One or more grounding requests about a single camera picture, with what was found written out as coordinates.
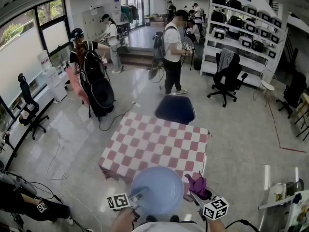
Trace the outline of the white shelf unit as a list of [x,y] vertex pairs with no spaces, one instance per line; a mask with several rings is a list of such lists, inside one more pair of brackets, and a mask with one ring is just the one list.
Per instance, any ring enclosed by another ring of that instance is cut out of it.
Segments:
[[[251,1],[246,1],[246,0],[238,0],[241,2],[242,5],[247,5],[250,4],[254,7],[256,7],[256,9],[259,10],[263,10],[266,11],[271,17],[277,17],[277,15],[274,12],[268,11],[266,9],[265,6],[263,5],[259,5],[257,2],[251,2]],[[204,50],[203,50],[203,60],[202,60],[202,65],[201,65],[201,70],[200,73],[209,73],[209,74],[215,74],[217,71],[217,65],[215,62],[215,56],[216,53],[220,53],[220,51],[223,48],[229,49],[231,51],[233,51],[234,53],[238,54],[240,56],[240,64],[243,67],[242,71],[244,73],[248,74],[248,77],[245,79],[245,83],[249,84],[251,86],[259,86],[260,84],[260,72],[264,69],[268,69],[271,70],[275,73],[277,66],[279,64],[281,55],[283,53],[280,54],[280,57],[278,59],[276,59],[275,61],[273,60],[267,60],[264,59],[260,56],[256,56],[252,53],[248,53],[246,51],[240,50],[240,49],[236,49],[234,47],[230,47],[228,45],[224,45],[221,43],[214,43],[212,41],[207,41],[206,39],[206,35],[208,33],[208,29],[209,29],[209,25],[208,25],[208,14],[210,11],[210,3],[212,2],[212,0],[209,1],[209,7],[208,7],[208,13],[207,13],[207,17],[206,17],[206,32],[205,32],[205,43],[204,43]],[[287,28],[285,25],[282,24],[282,20],[280,18],[278,18],[281,21],[281,27],[283,29]]]

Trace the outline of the colourful printed box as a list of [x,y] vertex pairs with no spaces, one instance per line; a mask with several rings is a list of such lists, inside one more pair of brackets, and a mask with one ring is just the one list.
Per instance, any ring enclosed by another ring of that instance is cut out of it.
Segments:
[[285,232],[292,226],[301,225],[300,231],[309,227],[309,189],[295,194],[299,193],[301,194],[301,200],[297,204],[291,203],[290,205]]

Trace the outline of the cardboard box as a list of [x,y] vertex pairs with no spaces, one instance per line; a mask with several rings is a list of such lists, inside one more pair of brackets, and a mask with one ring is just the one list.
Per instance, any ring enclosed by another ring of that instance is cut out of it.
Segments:
[[144,18],[145,25],[150,27],[164,27],[167,24],[166,14],[152,14]]

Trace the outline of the white water dispenser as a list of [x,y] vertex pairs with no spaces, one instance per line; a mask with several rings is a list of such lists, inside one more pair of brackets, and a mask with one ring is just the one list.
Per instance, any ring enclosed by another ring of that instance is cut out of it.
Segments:
[[41,64],[42,76],[46,81],[48,88],[51,90],[54,99],[56,101],[62,101],[67,96],[67,92],[56,68],[52,66],[46,50],[43,50],[38,55],[38,60]]

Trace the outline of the grey garment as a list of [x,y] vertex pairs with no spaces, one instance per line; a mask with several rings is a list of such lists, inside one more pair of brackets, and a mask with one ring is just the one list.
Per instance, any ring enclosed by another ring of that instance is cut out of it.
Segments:
[[218,70],[217,72],[221,72],[223,69],[226,69],[229,67],[229,64],[231,63],[231,61],[233,60],[234,57],[234,52],[223,48],[220,52],[220,59],[219,59],[219,63],[218,63]]

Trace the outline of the purple cloth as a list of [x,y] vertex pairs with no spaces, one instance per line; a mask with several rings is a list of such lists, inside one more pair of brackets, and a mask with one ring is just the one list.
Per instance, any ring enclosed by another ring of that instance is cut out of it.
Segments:
[[185,177],[189,181],[189,191],[193,192],[195,195],[197,195],[201,200],[207,200],[207,190],[206,190],[206,178],[204,178],[201,174],[201,172],[198,172],[199,177],[194,180],[191,175],[185,174]]

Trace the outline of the round wooden table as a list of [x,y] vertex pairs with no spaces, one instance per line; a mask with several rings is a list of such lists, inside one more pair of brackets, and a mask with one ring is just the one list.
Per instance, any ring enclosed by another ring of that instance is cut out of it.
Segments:
[[305,141],[309,136],[309,95],[306,93],[303,93],[302,95],[303,103],[296,112],[294,125],[300,125],[300,127],[298,127],[299,133],[296,135],[296,138],[306,133],[302,139],[302,141]]

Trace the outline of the white carton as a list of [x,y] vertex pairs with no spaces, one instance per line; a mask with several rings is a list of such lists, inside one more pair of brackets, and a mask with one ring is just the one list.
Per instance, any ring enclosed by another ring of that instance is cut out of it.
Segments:
[[277,183],[269,189],[267,203],[274,203],[285,199],[286,197],[286,184]]

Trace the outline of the black framed window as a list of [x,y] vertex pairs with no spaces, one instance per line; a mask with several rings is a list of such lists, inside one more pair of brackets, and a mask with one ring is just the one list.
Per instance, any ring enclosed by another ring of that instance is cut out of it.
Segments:
[[69,58],[69,23],[65,0],[35,6],[0,27],[0,97],[12,108],[21,97],[17,77],[23,73],[31,92],[44,85],[40,54],[62,72]]

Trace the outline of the person's left forearm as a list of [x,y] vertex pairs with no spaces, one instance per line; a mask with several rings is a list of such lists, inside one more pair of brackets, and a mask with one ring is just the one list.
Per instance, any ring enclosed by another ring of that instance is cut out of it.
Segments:
[[123,208],[113,222],[110,232],[132,232],[135,216],[132,208]]

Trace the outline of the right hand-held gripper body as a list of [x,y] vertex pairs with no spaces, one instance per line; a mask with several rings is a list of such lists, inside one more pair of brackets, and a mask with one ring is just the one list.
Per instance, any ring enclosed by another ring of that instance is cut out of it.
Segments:
[[200,208],[200,215],[202,218],[210,219],[212,221],[224,217],[229,208],[229,204],[224,197],[215,196],[212,200],[197,199],[196,203]]

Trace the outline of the grey locker cabinet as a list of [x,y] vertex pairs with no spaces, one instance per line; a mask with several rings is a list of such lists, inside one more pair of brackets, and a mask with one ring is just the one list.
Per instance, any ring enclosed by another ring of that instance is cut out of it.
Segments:
[[104,7],[82,12],[84,23],[84,37],[88,41],[95,41],[105,31],[105,24],[102,17],[105,14]]

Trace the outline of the big blue plate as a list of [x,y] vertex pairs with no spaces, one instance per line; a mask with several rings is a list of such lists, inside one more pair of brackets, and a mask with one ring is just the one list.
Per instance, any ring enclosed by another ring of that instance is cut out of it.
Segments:
[[131,195],[138,187],[148,187],[149,192],[137,201],[149,215],[163,215],[178,208],[184,197],[184,184],[179,175],[167,167],[150,167],[142,170],[131,183]]

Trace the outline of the large black backpack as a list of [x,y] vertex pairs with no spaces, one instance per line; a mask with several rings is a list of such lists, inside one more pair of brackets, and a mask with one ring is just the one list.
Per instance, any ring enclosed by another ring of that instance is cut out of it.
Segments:
[[104,117],[114,108],[114,91],[101,57],[87,51],[80,66],[80,80],[96,117]]

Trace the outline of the white desk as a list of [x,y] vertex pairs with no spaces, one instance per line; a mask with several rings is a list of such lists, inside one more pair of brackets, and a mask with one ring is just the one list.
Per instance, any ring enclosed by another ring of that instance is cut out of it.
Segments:
[[261,209],[267,209],[267,208],[270,208],[270,207],[274,207],[274,206],[277,206],[277,205],[282,205],[282,204],[291,202],[293,199],[294,199],[294,196],[290,196],[290,197],[287,197],[287,198],[282,199],[280,201],[276,201],[274,203],[267,203],[267,204],[264,204],[264,205],[260,205],[258,207],[258,209],[261,210]]

